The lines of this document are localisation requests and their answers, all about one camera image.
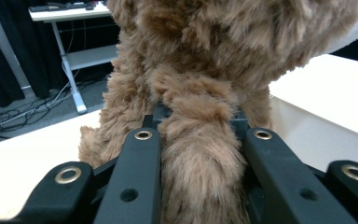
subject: fluffy fur texture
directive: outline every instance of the fluffy fur texture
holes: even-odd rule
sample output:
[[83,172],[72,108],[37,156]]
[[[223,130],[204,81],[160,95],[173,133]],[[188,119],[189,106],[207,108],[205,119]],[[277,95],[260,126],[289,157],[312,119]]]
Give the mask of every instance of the fluffy fur texture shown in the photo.
[[101,127],[82,127],[79,158],[116,157],[157,101],[162,223],[244,223],[245,159],[228,123],[237,108],[271,128],[268,84],[321,54],[358,19],[358,0],[111,0],[119,57]]

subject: table surface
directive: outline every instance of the table surface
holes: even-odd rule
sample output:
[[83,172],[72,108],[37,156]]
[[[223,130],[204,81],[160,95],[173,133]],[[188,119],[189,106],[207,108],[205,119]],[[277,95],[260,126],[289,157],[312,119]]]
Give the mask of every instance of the table surface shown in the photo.
[[[358,62],[330,55],[312,59],[272,83],[271,93],[358,132]],[[79,128],[97,127],[98,120],[99,112],[92,112],[0,142],[0,218],[15,216],[50,169],[78,161]]]
[[33,21],[73,21],[96,17],[109,16],[109,9],[102,3],[98,3],[93,10],[77,8],[63,11],[30,12]]

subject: floor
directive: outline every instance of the floor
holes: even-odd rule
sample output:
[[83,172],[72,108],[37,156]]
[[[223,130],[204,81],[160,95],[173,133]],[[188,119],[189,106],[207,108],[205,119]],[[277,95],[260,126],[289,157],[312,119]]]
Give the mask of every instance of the floor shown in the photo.
[[[103,92],[107,91],[108,76],[102,80],[78,84],[88,112],[103,107]],[[70,89],[65,88],[61,94],[59,92],[58,90],[51,91],[51,97],[46,101],[27,97],[24,100],[12,103],[8,107],[0,107],[0,142],[81,116],[77,114]]]

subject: metal ring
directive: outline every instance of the metal ring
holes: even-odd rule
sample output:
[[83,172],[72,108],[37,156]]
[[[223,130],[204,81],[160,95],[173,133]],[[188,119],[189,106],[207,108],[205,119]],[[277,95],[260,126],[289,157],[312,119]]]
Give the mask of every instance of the metal ring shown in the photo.
[[[63,176],[66,172],[74,172],[71,176]],[[55,181],[58,184],[69,184],[77,180],[81,175],[81,170],[75,166],[69,166],[62,169],[59,173],[56,174]]]
[[255,130],[254,135],[256,138],[262,139],[262,140],[269,140],[272,138],[272,134],[262,131],[262,130]]
[[148,131],[140,131],[135,134],[135,138],[138,140],[147,140],[152,137],[152,133]]
[[352,178],[352,179],[355,179],[358,181],[358,174],[354,173],[353,171],[355,172],[358,172],[358,167],[357,166],[354,166],[354,165],[343,165],[341,167],[341,171],[347,175],[348,177]]

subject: white table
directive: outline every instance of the white table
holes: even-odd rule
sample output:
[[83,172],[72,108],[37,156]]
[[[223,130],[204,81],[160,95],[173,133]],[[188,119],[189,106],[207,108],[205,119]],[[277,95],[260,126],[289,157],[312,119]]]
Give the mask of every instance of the white table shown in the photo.
[[[324,55],[270,87],[277,133],[303,162],[324,171],[358,161],[358,62]],[[98,113],[0,142],[0,217],[17,215],[50,169],[78,160],[79,128],[97,127]]]
[[110,11],[102,3],[98,3],[98,5],[93,10],[79,8],[63,11],[47,11],[35,13],[30,12],[30,15],[33,21],[51,23],[58,47],[60,49],[64,72],[68,76],[69,83],[71,85],[72,96],[75,101],[77,112],[79,114],[86,113],[87,108],[83,102],[83,98],[81,97],[80,92],[77,89],[72,71],[112,61],[112,59],[117,57],[117,48],[116,46],[112,45],[96,49],[86,49],[78,52],[66,53],[62,45],[60,31],[57,28],[57,22],[106,17],[110,16]]

